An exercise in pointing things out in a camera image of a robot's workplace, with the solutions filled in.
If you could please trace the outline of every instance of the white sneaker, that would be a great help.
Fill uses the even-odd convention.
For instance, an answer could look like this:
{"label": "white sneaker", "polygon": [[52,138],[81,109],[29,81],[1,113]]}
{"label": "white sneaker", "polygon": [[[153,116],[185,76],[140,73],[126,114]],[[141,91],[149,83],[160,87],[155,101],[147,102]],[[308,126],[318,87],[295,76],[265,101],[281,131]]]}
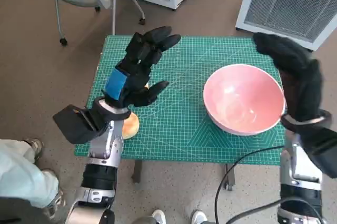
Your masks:
{"label": "white sneaker", "polygon": [[159,224],[166,224],[165,214],[162,210],[155,210],[151,215]]}
{"label": "white sneaker", "polygon": [[204,214],[202,211],[196,211],[192,216],[191,224],[201,224],[204,221],[208,221],[206,214]]}

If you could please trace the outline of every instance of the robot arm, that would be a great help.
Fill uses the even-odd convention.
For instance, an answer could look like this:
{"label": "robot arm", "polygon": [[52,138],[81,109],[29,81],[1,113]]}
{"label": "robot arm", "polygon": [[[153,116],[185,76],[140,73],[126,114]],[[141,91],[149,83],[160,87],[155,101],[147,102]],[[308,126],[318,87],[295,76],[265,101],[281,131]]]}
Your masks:
{"label": "robot arm", "polygon": [[[322,75],[319,62],[288,38],[254,34],[259,53],[270,56],[280,70],[288,113],[281,122],[286,143],[281,154],[281,198],[300,197],[322,216],[323,173],[337,177],[337,133],[329,130],[332,116],[319,109]],[[277,211],[279,223],[317,224],[316,213],[305,203],[288,201]]]}
{"label": "robot arm", "polygon": [[70,143],[90,142],[89,161],[66,224],[114,223],[110,207],[123,152],[123,121],[131,114],[129,105],[153,103],[169,84],[162,81],[149,89],[145,87],[151,66],[181,38],[169,36],[170,32],[171,28],[165,26],[144,35],[135,33],[126,48],[126,56],[112,70],[104,96],[96,98],[90,109],[69,105],[53,116]]}

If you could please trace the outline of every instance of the bun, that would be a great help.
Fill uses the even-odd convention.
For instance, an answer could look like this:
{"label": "bun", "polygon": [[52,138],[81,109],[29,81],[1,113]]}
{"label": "bun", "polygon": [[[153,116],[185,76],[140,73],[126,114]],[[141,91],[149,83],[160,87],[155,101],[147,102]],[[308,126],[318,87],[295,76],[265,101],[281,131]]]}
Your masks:
{"label": "bun", "polygon": [[124,120],[122,128],[123,139],[126,140],[135,136],[138,133],[138,130],[139,130],[139,119],[137,115],[132,112],[130,117]]}

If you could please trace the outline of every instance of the shoe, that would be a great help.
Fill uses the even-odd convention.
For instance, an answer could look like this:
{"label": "shoe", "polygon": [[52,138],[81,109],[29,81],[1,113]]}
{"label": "shoe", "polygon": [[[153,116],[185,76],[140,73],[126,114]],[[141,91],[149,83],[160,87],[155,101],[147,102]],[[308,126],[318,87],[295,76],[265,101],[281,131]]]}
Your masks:
{"label": "shoe", "polygon": [[191,224],[201,224],[204,221],[208,221],[206,214],[204,214],[202,211],[196,211],[192,216]]}
{"label": "shoe", "polygon": [[155,210],[151,215],[159,224],[166,224],[165,214],[162,210]]}
{"label": "shoe", "polygon": [[27,138],[27,139],[24,139],[23,141],[28,143],[29,146],[31,146],[31,148],[34,151],[35,161],[37,161],[41,157],[41,154],[42,154],[42,150],[43,150],[42,141],[36,138],[32,138],[32,139]]}
{"label": "shoe", "polygon": [[[53,170],[45,169],[45,170],[42,170],[42,172],[48,172],[51,175],[56,177],[56,174]],[[52,202],[48,206],[46,206],[43,209],[43,213],[49,218],[49,220],[52,220],[55,218],[55,214],[58,211],[58,209],[61,207],[64,207],[65,205],[66,205],[66,201],[63,195],[63,191],[60,187],[58,187],[58,192],[55,198],[52,200]]]}

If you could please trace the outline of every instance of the table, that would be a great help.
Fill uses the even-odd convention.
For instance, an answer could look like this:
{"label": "table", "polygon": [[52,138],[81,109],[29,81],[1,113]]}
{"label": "table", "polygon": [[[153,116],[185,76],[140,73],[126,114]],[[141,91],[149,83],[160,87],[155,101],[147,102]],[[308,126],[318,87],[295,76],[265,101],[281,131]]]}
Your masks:
{"label": "table", "polygon": [[[97,67],[87,106],[102,96],[112,68],[125,55],[130,36],[108,36]],[[138,134],[125,141],[123,158],[135,159],[134,182],[140,182],[142,160],[167,160],[224,163],[229,169],[238,157],[260,149],[284,144],[281,124],[267,132],[240,137],[219,129],[207,115],[203,87],[217,69],[235,63],[257,66],[280,84],[279,72],[272,60],[256,52],[250,38],[183,37],[175,47],[164,52],[153,67],[150,85],[170,82],[159,99],[148,107],[130,109],[140,118]],[[77,145],[75,155],[87,156],[88,144]],[[242,163],[278,165],[280,151],[261,152]],[[234,185],[234,173],[227,181]]]}

